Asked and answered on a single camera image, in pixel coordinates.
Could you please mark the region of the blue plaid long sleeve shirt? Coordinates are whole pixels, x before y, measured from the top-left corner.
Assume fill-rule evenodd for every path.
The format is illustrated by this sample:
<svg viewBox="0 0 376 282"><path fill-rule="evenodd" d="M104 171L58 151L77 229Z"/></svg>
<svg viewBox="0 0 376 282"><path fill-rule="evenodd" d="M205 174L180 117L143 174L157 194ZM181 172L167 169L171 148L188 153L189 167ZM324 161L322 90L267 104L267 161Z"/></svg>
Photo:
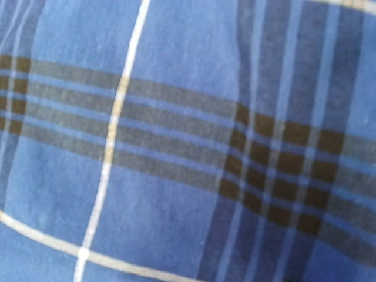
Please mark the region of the blue plaid long sleeve shirt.
<svg viewBox="0 0 376 282"><path fill-rule="evenodd" d="M374 1L2 1L2 281L374 281Z"/></svg>

